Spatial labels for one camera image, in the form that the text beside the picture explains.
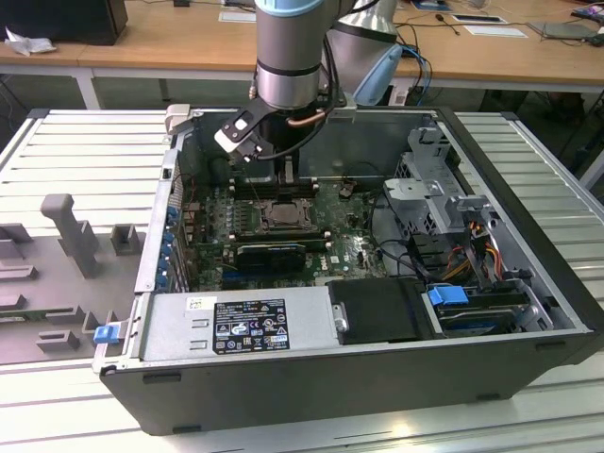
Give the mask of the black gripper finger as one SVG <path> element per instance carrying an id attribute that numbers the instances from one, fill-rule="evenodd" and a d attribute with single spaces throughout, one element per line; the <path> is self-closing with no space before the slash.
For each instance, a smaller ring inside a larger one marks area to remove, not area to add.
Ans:
<path id="1" fill-rule="evenodd" d="M 293 189 L 297 182 L 296 160 L 294 158 L 283 158 L 279 170 L 279 185 L 285 189 Z"/>

